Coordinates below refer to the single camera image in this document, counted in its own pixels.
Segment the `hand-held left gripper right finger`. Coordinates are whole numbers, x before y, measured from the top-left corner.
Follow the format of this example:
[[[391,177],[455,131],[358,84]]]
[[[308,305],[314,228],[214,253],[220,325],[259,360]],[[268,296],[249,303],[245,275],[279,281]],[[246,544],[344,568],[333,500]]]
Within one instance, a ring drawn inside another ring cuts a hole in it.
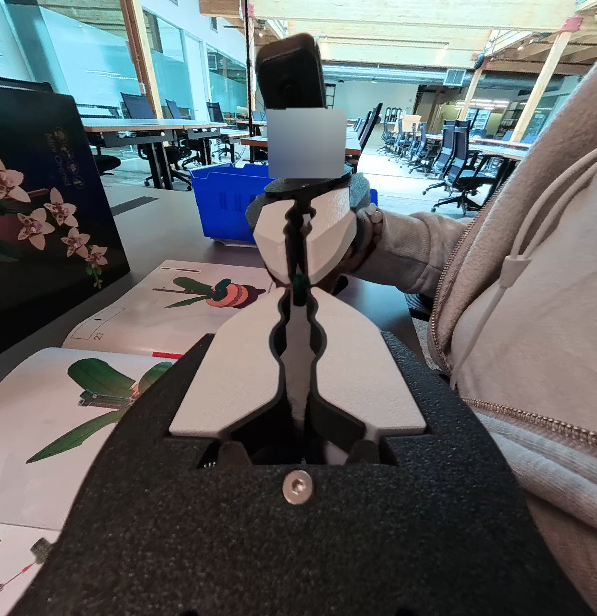
[[[311,288],[310,422],[323,439],[421,435],[426,422],[382,332],[350,305]]]

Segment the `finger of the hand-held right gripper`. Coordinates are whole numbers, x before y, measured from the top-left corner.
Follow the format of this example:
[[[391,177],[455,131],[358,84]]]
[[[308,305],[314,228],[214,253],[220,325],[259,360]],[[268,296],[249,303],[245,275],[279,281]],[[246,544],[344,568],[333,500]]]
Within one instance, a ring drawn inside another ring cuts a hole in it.
[[[286,287],[292,285],[298,265],[298,228],[293,220],[295,206],[293,199],[264,205],[253,231],[266,268]]]
[[[340,263],[356,236],[350,190],[333,189],[298,201],[298,262],[306,285],[320,284]]]

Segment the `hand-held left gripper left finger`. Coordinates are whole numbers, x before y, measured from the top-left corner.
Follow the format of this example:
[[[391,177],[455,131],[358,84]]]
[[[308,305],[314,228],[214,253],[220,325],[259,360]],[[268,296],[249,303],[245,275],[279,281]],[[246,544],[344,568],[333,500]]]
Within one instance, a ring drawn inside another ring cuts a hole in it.
[[[170,425],[170,434],[224,438],[272,402],[280,360],[271,335],[284,323],[278,288],[227,320],[217,331]]]

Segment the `person's right forearm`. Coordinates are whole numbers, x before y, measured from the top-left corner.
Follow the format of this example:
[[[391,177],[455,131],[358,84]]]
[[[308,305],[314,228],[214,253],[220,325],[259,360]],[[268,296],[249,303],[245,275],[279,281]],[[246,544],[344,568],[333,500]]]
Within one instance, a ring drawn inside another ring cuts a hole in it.
[[[435,213],[362,210],[357,215],[361,241],[355,250],[364,250],[365,258],[350,274],[434,298],[442,271],[466,227],[466,222]]]

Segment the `person's right hand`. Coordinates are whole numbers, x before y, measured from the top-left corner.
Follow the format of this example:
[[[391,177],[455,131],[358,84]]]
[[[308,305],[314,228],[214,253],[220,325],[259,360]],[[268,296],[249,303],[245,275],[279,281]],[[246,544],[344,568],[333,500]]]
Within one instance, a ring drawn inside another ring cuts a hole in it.
[[[322,280],[321,287],[328,293],[334,294],[339,278],[357,269],[362,264],[364,255],[364,250],[356,251],[352,247],[348,248],[341,261],[328,274],[326,280]]]

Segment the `thin black pole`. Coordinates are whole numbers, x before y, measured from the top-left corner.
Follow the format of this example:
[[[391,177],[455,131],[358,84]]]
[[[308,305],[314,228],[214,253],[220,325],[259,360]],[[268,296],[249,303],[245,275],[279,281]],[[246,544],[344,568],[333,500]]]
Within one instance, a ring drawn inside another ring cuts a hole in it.
[[[249,1],[241,1],[242,15],[245,31],[245,43],[246,43],[246,70],[247,70],[247,100],[248,100],[248,136],[254,137],[254,124],[253,124],[253,110],[254,110],[254,77],[252,66],[252,50],[253,50],[253,27],[252,18],[250,17],[250,3]]]

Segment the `blue plastic bin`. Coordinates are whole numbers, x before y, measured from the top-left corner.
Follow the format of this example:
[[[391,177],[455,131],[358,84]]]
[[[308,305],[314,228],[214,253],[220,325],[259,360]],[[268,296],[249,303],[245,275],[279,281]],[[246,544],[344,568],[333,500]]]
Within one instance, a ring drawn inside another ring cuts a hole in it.
[[[259,222],[276,220],[281,209],[282,241],[302,251],[317,222],[332,215],[331,229],[346,225],[349,242],[357,233],[362,210],[377,205],[369,181],[344,163],[337,166],[303,165],[292,174],[273,178],[269,166],[212,165],[191,170],[191,183],[203,234],[220,242],[256,243]]]

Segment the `row of black office chairs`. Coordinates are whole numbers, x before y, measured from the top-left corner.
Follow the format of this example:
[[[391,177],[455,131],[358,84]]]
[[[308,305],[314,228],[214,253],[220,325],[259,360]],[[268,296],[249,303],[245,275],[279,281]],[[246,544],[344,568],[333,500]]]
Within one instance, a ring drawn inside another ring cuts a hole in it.
[[[479,136],[470,131],[469,122],[456,119],[428,134],[420,117],[405,116],[396,124],[384,123],[381,136],[379,149],[364,150],[359,170],[371,181],[377,204],[398,213],[473,218],[523,160],[493,155],[466,159],[469,138]]]
[[[126,111],[126,114],[127,114],[127,117],[125,119],[159,119],[159,118],[156,118],[155,113],[153,112],[153,109],[151,105],[149,104],[149,101],[146,96],[144,95],[137,96],[137,95],[123,93],[121,97],[124,103],[124,110]],[[178,107],[175,105],[174,102],[168,101],[167,103],[169,105],[169,109],[171,112],[171,118],[169,119],[186,119],[180,113],[180,111],[178,110]],[[199,121],[199,122],[216,122],[216,123],[226,124],[225,119],[223,118],[223,115],[221,114],[221,112],[212,111],[214,108],[218,108],[218,104],[208,103],[207,106],[210,108],[211,120],[210,121]],[[114,116],[113,117],[104,117],[104,116],[88,117],[88,116],[83,115],[82,118],[118,118],[118,117],[114,117]],[[181,132],[181,136],[176,142],[164,143],[164,149],[165,149],[166,156],[167,156],[170,168],[171,168],[171,177],[172,177],[173,182],[174,180],[179,180],[186,185],[188,190],[192,190],[192,183],[191,183],[190,176],[188,176],[185,173],[180,172],[178,168],[179,162],[184,158],[189,158],[191,155],[192,150],[188,148],[188,146],[194,145],[195,150],[197,150],[200,154],[201,165],[208,166],[211,164],[210,140],[214,138],[216,139],[216,138],[222,138],[222,137],[229,136],[229,133],[224,133],[224,131],[226,131],[227,129],[222,129],[221,135],[219,137],[199,139],[199,140],[190,139],[187,137],[186,133]],[[102,149],[106,149],[106,148],[101,147],[100,145],[92,145],[91,143],[90,145],[95,148],[96,153],[98,155],[101,154]],[[133,146],[135,146],[138,149],[139,156],[148,162],[148,156],[145,151],[145,146],[143,145],[133,145]],[[145,186],[148,187],[150,184],[154,185],[151,173],[150,173],[150,177],[148,177],[145,180]]]

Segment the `open building instruction booklet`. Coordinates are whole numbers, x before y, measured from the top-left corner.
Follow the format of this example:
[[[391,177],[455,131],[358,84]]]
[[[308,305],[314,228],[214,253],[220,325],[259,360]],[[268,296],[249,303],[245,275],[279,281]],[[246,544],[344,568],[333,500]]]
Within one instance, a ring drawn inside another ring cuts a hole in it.
[[[264,268],[167,260],[0,383],[0,615],[56,542],[117,422],[203,335],[275,288]]]

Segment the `person's beige zip hoodie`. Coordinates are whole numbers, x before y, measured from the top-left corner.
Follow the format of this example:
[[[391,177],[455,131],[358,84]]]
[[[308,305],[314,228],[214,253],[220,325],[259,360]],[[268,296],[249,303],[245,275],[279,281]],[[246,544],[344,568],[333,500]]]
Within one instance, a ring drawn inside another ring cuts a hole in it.
[[[597,63],[448,258],[430,344],[449,374],[532,205],[596,147]],[[544,205],[521,252],[565,190]],[[597,173],[506,290],[456,392],[495,438],[556,560],[597,615]]]

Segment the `black orchid set box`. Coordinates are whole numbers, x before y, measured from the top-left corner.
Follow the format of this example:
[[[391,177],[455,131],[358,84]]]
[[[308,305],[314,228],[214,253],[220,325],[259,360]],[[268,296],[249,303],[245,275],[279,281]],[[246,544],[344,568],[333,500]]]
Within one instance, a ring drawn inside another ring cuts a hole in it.
[[[129,271],[74,99],[0,87],[0,354]]]

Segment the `white hoodie drawstring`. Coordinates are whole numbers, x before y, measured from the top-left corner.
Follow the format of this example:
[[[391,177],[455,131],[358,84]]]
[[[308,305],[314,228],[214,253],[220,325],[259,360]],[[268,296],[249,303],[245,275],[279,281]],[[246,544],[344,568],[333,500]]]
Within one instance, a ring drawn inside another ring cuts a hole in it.
[[[519,276],[530,264],[533,252],[541,244],[543,237],[558,214],[564,210],[574,195],[579,190],[583,189],[585,185],[593,179],[596,173],[597,147],[568,167],[564,173],[557,176],[557,178],[542,193],[539,199],[532,205],[529,213],[526,215],[521,227],[518,230],[510,254],[503,260],[500,277],[497,281],[497,290],[478,320],[478,323],[476,324],[476,327],[467,342],[463,354],[452,370],[452,374],[450,376],[451,389],[456,389],[456,382],[460,375],[462,366],[464,365],[466,359],[470,356],[485,324],[504,296],[506,290],[511,288],[516,283]],[[551,196],[556,193],[561,186],[566,188],[563,195],[559,196],[556,203],[551,207],[546,217],[542,220],[527,248],[521,252],[520,250],[523,247],[525,237],[527,236],[534,220],[541,213],[544,205],[547,204]]]

